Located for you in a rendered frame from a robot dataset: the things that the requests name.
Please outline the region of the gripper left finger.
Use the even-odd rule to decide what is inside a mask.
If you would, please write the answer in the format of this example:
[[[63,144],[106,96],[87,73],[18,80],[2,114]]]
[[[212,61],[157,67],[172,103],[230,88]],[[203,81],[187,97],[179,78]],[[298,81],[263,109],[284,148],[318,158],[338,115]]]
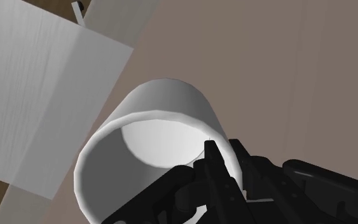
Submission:
[[[214,141],[192,167],[177,165],[101,224],[189,224],[198,207],[207,210],[195,224],[256,224],[237,182]]]

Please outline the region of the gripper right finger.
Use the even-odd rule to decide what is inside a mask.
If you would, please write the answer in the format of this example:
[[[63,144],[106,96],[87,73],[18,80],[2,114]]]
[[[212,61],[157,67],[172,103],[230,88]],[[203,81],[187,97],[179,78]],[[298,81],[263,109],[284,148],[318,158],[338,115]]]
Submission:
[[[274,165],[229,140],[247,200],[276,205],[288,224],[358,224],[358,180],[298,159]]]

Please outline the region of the white cup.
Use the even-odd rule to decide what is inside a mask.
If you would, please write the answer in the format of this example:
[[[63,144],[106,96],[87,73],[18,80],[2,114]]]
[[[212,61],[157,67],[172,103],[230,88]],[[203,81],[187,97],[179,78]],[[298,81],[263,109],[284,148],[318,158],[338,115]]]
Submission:
[[[192,166],[213,140],[237,183],[242,171],[208,100],[192,85],[162,78],[134,88],[79,154],[74,193],[90,224],[102,221],[175,165]]]

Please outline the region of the pale grey robot stand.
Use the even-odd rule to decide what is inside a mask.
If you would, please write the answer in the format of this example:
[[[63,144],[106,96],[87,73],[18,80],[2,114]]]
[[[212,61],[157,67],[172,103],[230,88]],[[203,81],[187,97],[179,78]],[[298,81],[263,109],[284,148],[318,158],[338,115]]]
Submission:
[[[132,48],[0,0],[0,180],[52,199]]]

